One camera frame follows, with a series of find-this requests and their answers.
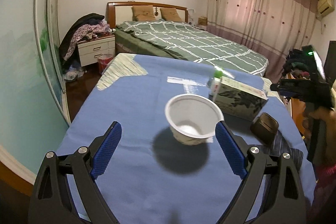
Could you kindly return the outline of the small bottle with green cap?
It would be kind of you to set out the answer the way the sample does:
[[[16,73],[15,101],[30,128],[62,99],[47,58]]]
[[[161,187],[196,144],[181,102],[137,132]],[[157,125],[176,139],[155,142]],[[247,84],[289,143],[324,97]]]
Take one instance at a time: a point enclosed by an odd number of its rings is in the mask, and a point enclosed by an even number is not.
[[[214,96],[218,87],[219,87],[219,84],[221,82],[221,77],[223,75],[223,72],[222,71],[219,71],[219,70],[216,70],[214,72],[214,76],[211,78],[210,80],[210,96]]]

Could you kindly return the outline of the green checkered bed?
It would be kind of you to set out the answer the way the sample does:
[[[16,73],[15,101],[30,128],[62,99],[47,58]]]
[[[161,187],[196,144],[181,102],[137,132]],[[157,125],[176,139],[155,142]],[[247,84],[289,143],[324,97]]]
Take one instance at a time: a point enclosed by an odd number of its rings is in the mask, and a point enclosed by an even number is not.
[[[192,61],[263,76],[268,59],[241,44],[165,20],[125,21],[117,25],[116,45],[123,51]]]

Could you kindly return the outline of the blue patterned table cloth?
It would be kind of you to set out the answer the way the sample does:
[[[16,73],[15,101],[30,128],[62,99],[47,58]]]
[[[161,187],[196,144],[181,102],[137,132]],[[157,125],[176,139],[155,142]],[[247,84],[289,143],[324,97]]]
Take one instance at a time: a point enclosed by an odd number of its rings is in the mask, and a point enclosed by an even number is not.
[[[120,53],[83,103],[57,150],[74,153],[113,122],[122,137],[96,183],[121,223],[215,223],[240,185],[217,141],[179,143],[165,105],[179,94],[207,97],[212,66]]]

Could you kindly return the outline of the pile of clothes on nightstand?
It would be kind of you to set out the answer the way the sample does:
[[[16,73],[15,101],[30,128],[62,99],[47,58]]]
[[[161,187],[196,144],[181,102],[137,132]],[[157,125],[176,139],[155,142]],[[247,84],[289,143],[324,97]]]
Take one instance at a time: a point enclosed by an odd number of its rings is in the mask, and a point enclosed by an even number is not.
[[[105,35],[109,33],[109,24],[104,15],[90,13],[79,18],[68,30],[59,46],[59,56],[64,64],[73,55],[75,48],[87,35]]]

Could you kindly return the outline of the right brown pillow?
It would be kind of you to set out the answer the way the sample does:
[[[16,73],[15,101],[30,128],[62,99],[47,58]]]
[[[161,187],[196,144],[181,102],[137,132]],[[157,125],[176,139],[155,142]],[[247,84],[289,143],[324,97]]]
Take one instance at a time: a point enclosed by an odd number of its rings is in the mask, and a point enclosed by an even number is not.
[[[176,8],[160,8],[161,17],[166,21],[183,22]]]

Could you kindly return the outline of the dark clothes pile on desk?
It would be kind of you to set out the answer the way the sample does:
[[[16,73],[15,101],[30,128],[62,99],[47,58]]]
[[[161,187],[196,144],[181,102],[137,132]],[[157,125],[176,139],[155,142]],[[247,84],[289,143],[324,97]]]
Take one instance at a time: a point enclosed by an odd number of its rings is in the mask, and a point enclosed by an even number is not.
[[[302,50],[289,51],[286,62],[282,66],[282,76],[288,79],[310,79],[309,68],[305,63]]]

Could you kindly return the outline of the wooden headboard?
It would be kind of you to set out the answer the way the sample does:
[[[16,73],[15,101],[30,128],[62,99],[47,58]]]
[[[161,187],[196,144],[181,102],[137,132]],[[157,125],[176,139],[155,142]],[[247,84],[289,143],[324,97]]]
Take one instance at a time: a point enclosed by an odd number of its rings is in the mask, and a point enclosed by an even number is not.
[[[108,2],[105,19],[111,28],[125,21],[146,21],[159,19],[177,19],[189,21],[186,7],[151,2]]]

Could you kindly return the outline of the wall air conditioner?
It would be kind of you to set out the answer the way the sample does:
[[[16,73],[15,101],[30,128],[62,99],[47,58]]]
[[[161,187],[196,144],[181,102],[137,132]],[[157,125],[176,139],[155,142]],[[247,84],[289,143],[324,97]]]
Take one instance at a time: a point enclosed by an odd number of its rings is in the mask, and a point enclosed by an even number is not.
[[[334,9],[334,0],[318,0],[317,10],[320,17],[329,15]]]

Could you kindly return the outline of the left brown pillow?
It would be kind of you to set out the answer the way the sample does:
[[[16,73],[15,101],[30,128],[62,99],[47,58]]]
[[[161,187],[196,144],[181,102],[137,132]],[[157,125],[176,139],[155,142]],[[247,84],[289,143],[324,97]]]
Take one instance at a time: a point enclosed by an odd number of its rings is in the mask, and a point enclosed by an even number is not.
[[[135,21],[155,21],[155,15],[152,5],[148,6],[133,6],[132,8],[133,19]]]

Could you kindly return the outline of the pink striped curtain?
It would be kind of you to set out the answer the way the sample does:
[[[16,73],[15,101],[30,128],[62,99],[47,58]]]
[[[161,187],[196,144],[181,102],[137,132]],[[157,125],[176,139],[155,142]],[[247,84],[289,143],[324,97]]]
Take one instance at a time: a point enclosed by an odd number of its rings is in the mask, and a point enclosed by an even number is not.
[[[210,33],[246,46],[269,61],[265,76],[276,83],[286,57],[309,44],[318,0],[208,0]]]

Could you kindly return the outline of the brown pillow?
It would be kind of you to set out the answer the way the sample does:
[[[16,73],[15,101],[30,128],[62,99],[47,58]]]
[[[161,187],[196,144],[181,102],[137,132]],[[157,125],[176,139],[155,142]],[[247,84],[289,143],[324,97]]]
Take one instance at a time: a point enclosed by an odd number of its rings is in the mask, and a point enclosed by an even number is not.
[[[152,5],[148,6],[133,6],[132,8],[133,19],[135,21],[155,21],[155,15]]]
[[[176,8],[160,8],[161,17],[166,21],[183,22]]]

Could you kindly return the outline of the floral tea box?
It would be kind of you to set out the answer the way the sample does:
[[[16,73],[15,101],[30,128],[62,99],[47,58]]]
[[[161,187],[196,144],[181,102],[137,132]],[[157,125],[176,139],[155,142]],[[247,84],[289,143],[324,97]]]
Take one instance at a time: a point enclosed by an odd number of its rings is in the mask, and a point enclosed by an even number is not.
[[[267,103],[264,91],[222,76],[213,102],[224,114],[253,121]]]

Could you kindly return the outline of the white plastic cup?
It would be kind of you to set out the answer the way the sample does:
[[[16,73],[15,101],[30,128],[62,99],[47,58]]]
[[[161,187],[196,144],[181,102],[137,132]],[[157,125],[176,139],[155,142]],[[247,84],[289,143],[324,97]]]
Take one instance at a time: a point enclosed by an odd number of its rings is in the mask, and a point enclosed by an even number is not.
[[[173,137],[184,145],[212,143],[215,127],[224,119],[211,100],[196,94],[180,94],[165,106],[165,117]]]

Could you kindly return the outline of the sliding wardrobe door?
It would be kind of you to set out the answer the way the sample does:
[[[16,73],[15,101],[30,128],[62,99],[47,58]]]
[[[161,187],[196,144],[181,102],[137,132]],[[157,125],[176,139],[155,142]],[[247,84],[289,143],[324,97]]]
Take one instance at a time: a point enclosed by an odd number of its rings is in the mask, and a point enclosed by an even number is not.
[[[1,148],[33,173],[68,128],[46,5],[46,0],[1,0]]]

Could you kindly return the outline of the red bin by nightstand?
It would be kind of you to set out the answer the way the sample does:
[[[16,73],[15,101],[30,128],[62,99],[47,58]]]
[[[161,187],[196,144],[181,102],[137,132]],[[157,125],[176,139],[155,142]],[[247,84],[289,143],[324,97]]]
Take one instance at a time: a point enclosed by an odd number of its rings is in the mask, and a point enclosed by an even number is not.
[[[109,53],[103,54],[98,57],[97,61],[98,61],[98,69],[99,69],[100,74],[103,74],[103,71],[113,59],[114,59],[114,55],[109,54]]]

